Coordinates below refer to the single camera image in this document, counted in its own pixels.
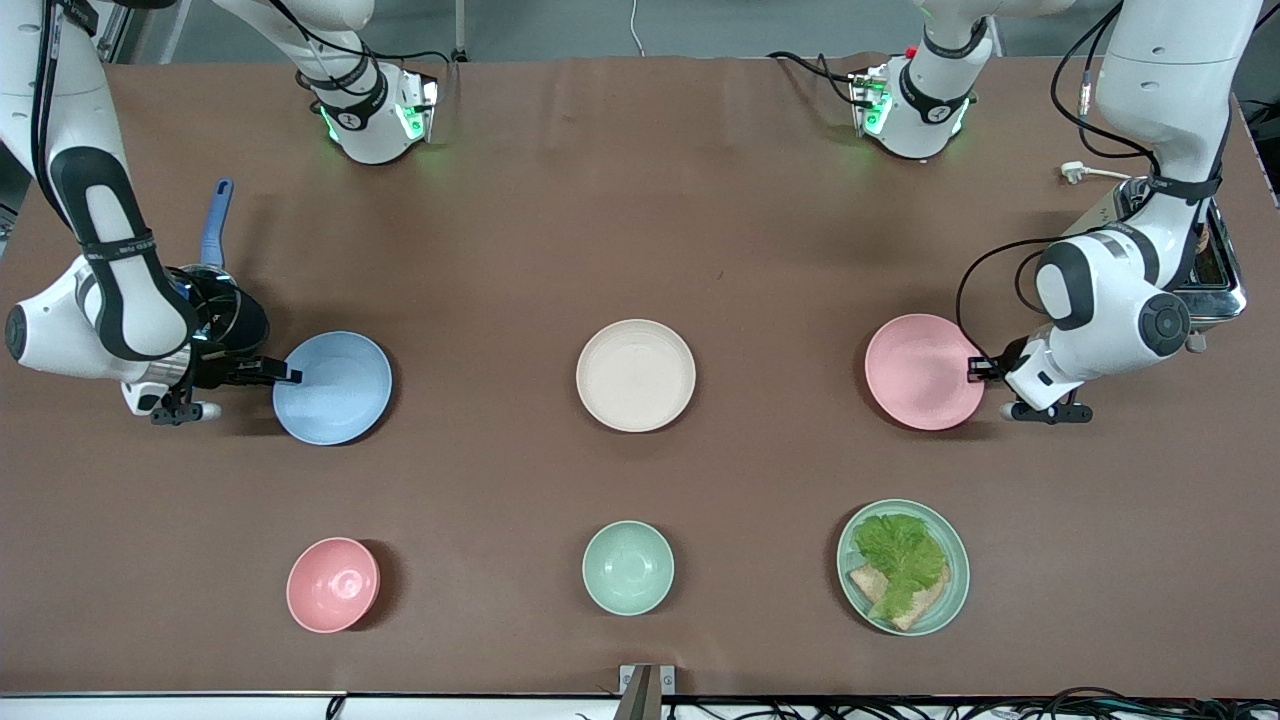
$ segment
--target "green bowl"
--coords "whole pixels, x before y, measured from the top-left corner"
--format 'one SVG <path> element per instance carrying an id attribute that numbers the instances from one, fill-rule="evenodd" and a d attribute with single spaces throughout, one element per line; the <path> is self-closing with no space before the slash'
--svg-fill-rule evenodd
<path id="1" fill-rule="evenodd" d="M 942 553 L 946 555 L 947 565 L 951 566 L 951 582 L 942 591 L 942 597 L 905 633 L 888 620 L 873 619 L 870 616 L 872 601 L 849 579 L 850 571 L 867 564 L 867 559 L 858 552 L 858 546 L 854 543 L 854 530 L 868 518 L 879 515 L 910 515 L 924 520 L 925 529 L 942 546 Z M 849 519 L 849 524 L 845 525 L 845 532 L 840 533 L 840 541 L 836 544 L 836 574 L 840 575 L 840 587 L 844 588 L 845 597 L 849 598 L 854 610 L 872 625 L 893 635 L 915 637 L 941 630 L 960 614 L 965 598 L 969 597 L 969 555 L 964 551 L 960 536 L 956 534 L 955 528 L 947 523 L 946 518 L 910 500 L 881 500 L 855 512 Z"/>
<path id="2" fill-rule="evenodd" d="M 614 615 L 644 615 L 667 597 L 676 557 L 667 538 L 637 520 L 595 533 L 582 555 L 582 583 L 596 605 Z"/>

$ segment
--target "pink plate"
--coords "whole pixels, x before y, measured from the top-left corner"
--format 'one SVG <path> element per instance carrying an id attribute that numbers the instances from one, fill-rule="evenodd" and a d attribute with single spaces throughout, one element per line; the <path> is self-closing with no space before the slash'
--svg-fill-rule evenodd
<path id="1" fill-rule="evenodd" d="M 951 320 L 902 315 L 884 323 L 867 346 L 867 384 L 895 420 L 919 430 L 964 423 L 982 402 L 969 382 L 978 350 Z"/>
<path id="2" fill-rule="evenodd" d="M 289 614 L 312 633 L 346 630 L 378 597 L 378 561 L 351 538 L 323 539 L 289 570 Z"/>

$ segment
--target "bread slice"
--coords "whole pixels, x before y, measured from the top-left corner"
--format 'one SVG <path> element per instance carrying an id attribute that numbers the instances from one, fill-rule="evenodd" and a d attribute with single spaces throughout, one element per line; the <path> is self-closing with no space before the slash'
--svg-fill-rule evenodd
<path id="1" fill-rule="evenodd" d="M 884 597 L 884 591 L 888 588 L 888 578 L 884 577 L 884 573 L 872 568 L 870 564 L 863 565 L 861 568 L 849 573 L 849 579 L 852 580 L 854 584 L 858 585 L 858 589 L 863 591 L 863 594 L 867 596 L 867 600 L 873 603 L 879 602 L 881 598 Z M 910 630 L 911 625 L 914 625 L 922 615 L 928 612 L 928 610 L 933 607 L 933 603 L 942 597 L 942 591 L 946 589 L 948 582 L 951 582 L 951 566 L 943 565 L 942 574 L 938 575 L 938 582 L 933 583 L 932 588 L 916 591 L 915 594 L 911 596 L 911 609 L 904 615 L 890 618 L 890 623 L 904 633 Z"/>

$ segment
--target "green lettuce leaf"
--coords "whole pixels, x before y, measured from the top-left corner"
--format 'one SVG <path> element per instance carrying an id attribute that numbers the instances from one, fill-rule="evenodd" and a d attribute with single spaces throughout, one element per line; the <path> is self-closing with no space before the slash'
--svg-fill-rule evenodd
<path id="1" fill-rule="evenodd" d="M 891 619 L 911 609 L 911 596 L 932 588 L 947 559 L 942 547 L 910 515 L 877 515 L 854 530 L 854 543 L 872 568 L 888 579 L 884 597 L 872 607 L 872 616 Z"/>

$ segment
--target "brown tabletop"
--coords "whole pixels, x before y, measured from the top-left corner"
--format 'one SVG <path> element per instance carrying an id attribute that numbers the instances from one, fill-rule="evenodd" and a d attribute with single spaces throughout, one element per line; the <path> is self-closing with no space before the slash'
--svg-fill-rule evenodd
<path id="1" fill-rule="evenodd" d="M 1251 306 L 1210 352 L 1089 383 L 1083 427 L 1002 423 L 993 389 L 963 428 L 916 433 L 860 387 L 879 324 L 950 316 L 980 251 L 1056 234 L 1110 188 L 1056 178 L 1084 154 L 1051 67 L 992 61 L 965 131 L 920 164 L 773 61 L 468 64 L 436 142 L 381 168 L 328 143 L 289 68 L 110 68 L 163 259 L 196 259 L 233 177 L 228 263 L 271 314 L 269 350 L 366 333 L 398 389 L 370 437 L 319 448 L 262 389 L 152 428 L 113 383 L 0 363 L 0 689 L 595 692 L 664 661 L 698 693 L 1275 694 L 1280 220 L 1239 127 L 1220 201 Z M 74 252 L 33 196 L 3 306 Z M 1018 259 L 973 281 L 992 348 L 1039 324 Z M 698 359 L 689 410 L 645 436 L 573 388 L 586 340 L 631 316 Z M 968 546 L 969 602 L 934 635 L 870 629 L 836 585 L 842 525 L 886 497 Z M 581 582 L 586 541 L 623 518 L 676 550 L 643 618 Z M 328 536 L 383 559 L 361 632 L 285 609 L 291 564 Z"/>

